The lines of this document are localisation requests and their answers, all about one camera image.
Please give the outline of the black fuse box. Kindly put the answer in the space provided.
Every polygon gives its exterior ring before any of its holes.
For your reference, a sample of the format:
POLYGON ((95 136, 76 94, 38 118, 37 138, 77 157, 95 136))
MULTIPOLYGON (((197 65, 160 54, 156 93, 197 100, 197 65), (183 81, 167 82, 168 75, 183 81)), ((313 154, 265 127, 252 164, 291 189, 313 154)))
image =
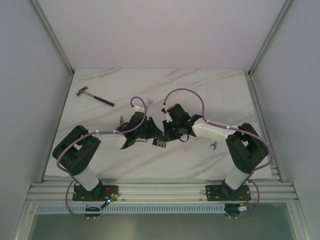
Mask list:
POLYGON ((163 136, 158 136, 153 139, 153 146, 165 148, 167 146, 167 141, 163 136))

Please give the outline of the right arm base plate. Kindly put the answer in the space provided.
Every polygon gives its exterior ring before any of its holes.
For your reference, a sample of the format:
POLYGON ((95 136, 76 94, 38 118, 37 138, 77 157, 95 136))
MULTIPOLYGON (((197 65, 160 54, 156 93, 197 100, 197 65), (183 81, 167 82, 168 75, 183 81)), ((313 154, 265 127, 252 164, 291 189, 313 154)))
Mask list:
POLYGON ((206 185, 204 193, 210 202, 248 202, 252 199, 248 185, 233 190, 227 185, 206 185))

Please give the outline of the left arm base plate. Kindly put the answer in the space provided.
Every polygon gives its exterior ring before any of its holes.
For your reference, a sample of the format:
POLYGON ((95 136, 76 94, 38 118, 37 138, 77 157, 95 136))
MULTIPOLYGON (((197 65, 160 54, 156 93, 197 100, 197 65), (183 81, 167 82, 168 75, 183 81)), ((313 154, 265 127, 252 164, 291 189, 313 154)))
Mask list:
POLYGON ((98 185, 92 191, 86 190, 81 185, 73 187, 72 200, 75 202, 104 202, 111 198, 112 194, 117 194, 118 185, 98 185))

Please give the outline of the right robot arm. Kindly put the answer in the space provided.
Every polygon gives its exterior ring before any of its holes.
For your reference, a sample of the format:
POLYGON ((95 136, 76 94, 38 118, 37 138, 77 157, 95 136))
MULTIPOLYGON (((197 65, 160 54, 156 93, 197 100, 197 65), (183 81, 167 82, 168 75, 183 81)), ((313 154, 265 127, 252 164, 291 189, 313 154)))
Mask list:
POLYGON ((178 103, 169 108, 164 105, 161 111, 166 117, 162 123, 167 142, 186 135, 226 143, 233 167, 221 183, 221 193, 228 200, 240 195, 240 187, 269 154, 266 144, 248 123, 239 127, 218 127, 217 123, 205 121, 199 114, 190 116, 178 103))

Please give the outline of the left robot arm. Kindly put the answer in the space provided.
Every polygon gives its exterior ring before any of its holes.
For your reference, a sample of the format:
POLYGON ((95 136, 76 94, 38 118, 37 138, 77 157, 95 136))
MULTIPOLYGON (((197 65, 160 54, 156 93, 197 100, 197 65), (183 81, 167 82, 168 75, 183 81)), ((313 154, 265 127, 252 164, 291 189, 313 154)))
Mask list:
MULTIPOLYGON (((76 186, 90 201, 103 197, 104 187, 89 167, 89 163, 102 141, 97 135, 85 138, 89 131, 82 125, 76 126, 53 150, 52 156, 69 175, 76 179, 76 186)), ((154 139, 162 136, 152 117, 136 111, 128 122, 122 122, 112 134, 104 137, 108 149, 127 149, 137 139, 154 139)))

